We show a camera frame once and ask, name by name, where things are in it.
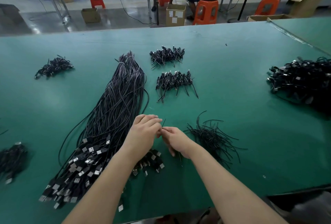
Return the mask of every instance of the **label on box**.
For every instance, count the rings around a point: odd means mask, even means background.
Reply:
[[[182,17],[183,17],[183,11],[176,11],[176,12],[175,12],[175,16],[176,16],[177,18],[182,18]]]

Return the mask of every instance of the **hand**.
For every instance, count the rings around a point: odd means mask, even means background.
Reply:
[[[153,146],[155,135],[162,129],[161,121],[157,115],[138,115],[120,150],[137,163]]]
[[[176,150],[185,158],[190,159],[191,151],[197,146],[197,143],[176,127],[163,127],[161,135],[172,156],[175,156],[174,150]]]

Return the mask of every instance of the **forearm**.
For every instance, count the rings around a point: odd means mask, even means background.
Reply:
[[[119,150],[63,224],[111,223],[134,165],[125,151]]]
[[[286,223],[204,148],[196,144],[190,158],[224,223]]]

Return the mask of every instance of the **floor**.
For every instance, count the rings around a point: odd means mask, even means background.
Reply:
[[[100,23],[86,24],[81,16],[81,9],[90,8],[90,0],[74,0],[67,3],[71,19],[65,24],[58,17],[55,9],[49,0],[0,0],[0,4],[13,4],[23,17],[23,23],[1,23],[0,36],[23,35],[23,34],[45,34],[62,33],[86,30],[104,30],[104,29],[122,29],[122,28],[142,28],[153,27],[156,23],[156,14],[152,13],[152,19],[148,16],[147,0],[103,0],[106,9],[99,9],[101,16]],[[230,0],[224,0],[222,11],[218,13],[217,23],[226,23],[230,18],[237,18],[244,0],[233,0],[230,6],[231,10],[226,15]],[[248,0],[242,18],[254,14],[261,0]],[[282,0],[278,7],[278,13],[283,13],[286,7],[286,1]],[[64,11],[62,5],[56,1],[59,9]],[[187,4],[186,0],[174,0],[177,4]],[[165,25],[166,6],[159,8],[159,23]],[[318,10],[316,16],[329,16],[330,9]],[[185,20],[185,25],[191,25],[192,22]]]

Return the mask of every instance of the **bundle of cables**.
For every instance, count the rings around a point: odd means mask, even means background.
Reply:
[[[44,65],[41,69],[39,69],[35,74],[34,78],[39,78],[39,75],[44,77],[54,76],[61,71],[65,71],[72,68],[73,65],[70,64],[70,61],[66,60],[66,57],[63,58],[58,55],[58,57],[53,60],[48,59],[47,65]]]
[[[160,77],[158,77],[158,79],[156,80],[156,87],[155,89],[157,89],[158,91],[158,95],[159,95],[159,100],[158,101],[162,101],[165,98],[165,92],[168,90],[171,90],[172,88],[174,88],[175,90],[177,90],[176,92],[176,96],[178,94],[179,91],[179,87],[183,85],[185,88],[185,91],[187,93],[188,96],[190,96],[187,92],[186,86],[187,85],[192,85],[195,95],[197,96],[197,98],[199,99],[199,96],[195,90],[195,87],[193,85],[193,79],[191,79],[191,72],[190,70],[187,71],[187,74],[182,74],[180,71],[175,71],[174,74],[170,72],[165,72],[162,73]]]
[[[155,64],[152,69],[157,65],[165,65],[167,61],[173,63],[173,67],[175,67],[174,61],[178,60],[180,63],[182,63],[180,60],[183,58],[184,54],[184,49],[181,50],[180,47],[176,48],[175,46],[172,47],[172,50],[162,46],[162,50],[157,50],[156,52],[151,51],[149,55],[151,56],[151,61],[153,61],[152,65]]]
[[[331,59],[318,58],[317,61],[298,57],[283,67],[271,67],[273,72],[267,80],[271,92],[279,98],[295,104],[308,104],[319,112],[331,115]]]
[[[188,124],[188,130],[185,130],[184,132],[193,134],[195,142],[197,142],[198,140],[200,142],[200,145],[205,148],[219,163],[221,163],[222,166],[226,165],[228,168],[230,168],[229,164],[232,164],[231,159],[233,159],[232,155],[230,154],[231,152],[235,152],[237,154],[240,163],[237,149],[245,150],[245,148],[233,146],[231,140],[238,139],[226,135],[219,129],[218,122],[222,122],[219,119],[210,119],[200,125],[199,120],[201,114],[199,114],[199,116],[197,117],[196,128],[193,128]]]
[[[26,167],[27,149],[21,142],[15,143],[10,149],[0,152],[0,175],[6,176],[6,184],[13,181],[14,177]]]
[[[77,139],[77,148],[48,183],[39,199],[54,199],[55,209],[62,207],[66,202],[75,203],[84,196],[122,146],[135,117],[141,110],[143,93],[146,92],[146,75],[136,63],[132,52],[120,56],[118,62],[117,69],[97,105],[69,132],[62,143],[58,155],[60,165],[60,154],[65,141],[72,131],[88,118],[85,129]],[[137,168],[141,168],[140,165],[144,168],[150,163],[157,169],[156,162],[162,164],[162,161],[154,158],[153,152],[155,151],[151,150],[138,163],[133,174],[138,173]]]

